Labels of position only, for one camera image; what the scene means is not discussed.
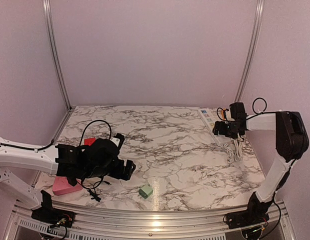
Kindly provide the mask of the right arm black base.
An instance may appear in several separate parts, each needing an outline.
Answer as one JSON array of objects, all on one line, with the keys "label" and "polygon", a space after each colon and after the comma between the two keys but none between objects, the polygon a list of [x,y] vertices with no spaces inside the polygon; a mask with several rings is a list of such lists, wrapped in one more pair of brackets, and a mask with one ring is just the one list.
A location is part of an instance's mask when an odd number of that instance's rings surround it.
[{"label": "right arm black base", "polygon": [[249,198],[247,208],[241,211],[229,212],[224,215],[223,222],[229,229],[248,227],[268,221],[268,209],[272,205],[273,199],[268,202],[260,202],[256,192],[253,192]]}]

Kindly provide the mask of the green plug adapter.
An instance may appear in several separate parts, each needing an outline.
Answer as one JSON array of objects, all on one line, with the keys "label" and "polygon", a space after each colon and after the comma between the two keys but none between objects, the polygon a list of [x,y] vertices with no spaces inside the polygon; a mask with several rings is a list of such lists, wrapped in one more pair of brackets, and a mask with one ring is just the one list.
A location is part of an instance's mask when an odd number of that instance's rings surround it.
[{"label": "green plug adapter", "polygon": [[144,199],[147,199],[152,193],[153,193],[153,188],[149,184],[142,186],[138,190],[138,194],[142,196]]}]

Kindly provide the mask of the white multicolour power strip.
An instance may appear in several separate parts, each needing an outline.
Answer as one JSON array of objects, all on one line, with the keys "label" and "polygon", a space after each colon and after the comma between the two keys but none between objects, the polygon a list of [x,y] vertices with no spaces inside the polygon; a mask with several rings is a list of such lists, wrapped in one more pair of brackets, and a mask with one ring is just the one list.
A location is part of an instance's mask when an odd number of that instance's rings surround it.
[{"label": "white multicolour power strip", "polygon": [[217,116],[216,110],[216,108],[201,108],[198,109],[197,112],[215,143],[219,147],[223,147],[225,144],[230,144],[231,139],[223,135],[214,135],[213,128],[215,126],[215,122],[220,121]]}]

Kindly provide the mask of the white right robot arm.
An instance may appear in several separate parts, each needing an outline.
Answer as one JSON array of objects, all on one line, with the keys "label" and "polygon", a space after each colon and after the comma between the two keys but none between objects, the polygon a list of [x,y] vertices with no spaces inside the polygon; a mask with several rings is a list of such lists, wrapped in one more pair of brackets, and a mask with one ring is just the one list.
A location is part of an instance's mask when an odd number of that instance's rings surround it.
[{"label": "white right robot arm", "polygon": [[285,184],[291,168],[309,148],[309,137],[298,111],[253,110],[248,115],[242,102],[234,102],[229,108],[218,108],[219,120],[214,122],[212,133],[237,140],[250,131],[275,132],[275,156],[265,180],[253,193],[259,204],[274,200],[276,192]]}]

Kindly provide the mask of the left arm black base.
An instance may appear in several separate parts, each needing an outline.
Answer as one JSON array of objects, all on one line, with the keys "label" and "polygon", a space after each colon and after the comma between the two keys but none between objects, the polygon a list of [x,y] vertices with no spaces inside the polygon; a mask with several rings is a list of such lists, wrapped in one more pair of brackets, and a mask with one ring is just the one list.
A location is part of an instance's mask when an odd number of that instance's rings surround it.
[{"label": "left arm black base", "polygon": [[51,228],[64,226],[71,228],[73,225],[75,213],[69,210],[54,208],[51,195],[41,190],[40,207],[32,210],[31,218],[40,222],[50,224]]}]

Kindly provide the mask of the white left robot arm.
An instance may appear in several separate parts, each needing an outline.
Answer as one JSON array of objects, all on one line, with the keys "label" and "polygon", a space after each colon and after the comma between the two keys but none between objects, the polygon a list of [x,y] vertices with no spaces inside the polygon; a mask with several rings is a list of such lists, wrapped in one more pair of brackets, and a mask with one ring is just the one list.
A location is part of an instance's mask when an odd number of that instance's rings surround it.
[{"label": "white left robot arm", "polygon": [[71,186],[86,179],[109,176],[117,180],[130,180],[136,165],[131,160],[119,159],[124,136],[117,134],[107,139],[97,138],[90,145],[68,145],[53,143],[47,146],[11,142],[0,137],[0,189],[8,191],[48,223],[58,219],[51,195],[33,189],[10,168],[36,170],[64,177]]}]

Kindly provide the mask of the black power adapter with cable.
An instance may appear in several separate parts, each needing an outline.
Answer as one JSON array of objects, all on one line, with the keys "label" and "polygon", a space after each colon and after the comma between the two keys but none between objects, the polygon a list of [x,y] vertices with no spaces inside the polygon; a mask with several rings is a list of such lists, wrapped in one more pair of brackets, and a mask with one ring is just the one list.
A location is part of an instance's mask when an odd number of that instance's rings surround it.
[{"label": "black power adapter with cable", "polygon": [[107,185],[111,185],[109,181],[105,181],[103,176],[97,176],[98,181],[92,184],[92,186],[85,186],[84,185],[84,179],[81,179],[80,181],[77,181],[77,183],[85,189],[89,195],[91,196],[92,200],[95,200],[97,202],[101,201],[101,198],[99,197],[99,194],[97,193],[98,187],[102,184],[105,183]]}]

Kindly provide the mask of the red cube socket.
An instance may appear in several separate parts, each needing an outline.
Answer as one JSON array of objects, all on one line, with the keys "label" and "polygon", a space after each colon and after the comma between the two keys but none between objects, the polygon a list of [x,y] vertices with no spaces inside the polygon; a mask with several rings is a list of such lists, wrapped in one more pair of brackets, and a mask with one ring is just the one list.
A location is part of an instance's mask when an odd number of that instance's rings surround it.
[{"label": "red cube socket", "polygon": [[95,141],[96,141],[95,137],[90,137],[90,138],[84,139],[84,143],[83,144],[87,145],[87,146],[91,146]]}]

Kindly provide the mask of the pink triangular power strip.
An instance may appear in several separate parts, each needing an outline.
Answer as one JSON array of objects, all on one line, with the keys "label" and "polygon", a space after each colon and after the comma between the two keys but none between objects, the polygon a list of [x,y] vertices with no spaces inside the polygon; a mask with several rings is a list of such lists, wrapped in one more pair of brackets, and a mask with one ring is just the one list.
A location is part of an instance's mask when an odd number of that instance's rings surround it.
[{"label": "pink triangular power strip", "polygon": [[54,179],[54,183],[52,185],[52,192],[56,196],[61,196],[65,194],[70,194],[73,192],[77,192],[82,190],[82,186],[79,184],[76,184],[75,186],[72,186],[68,183],[68,180],[66,177],[56,176]]}]

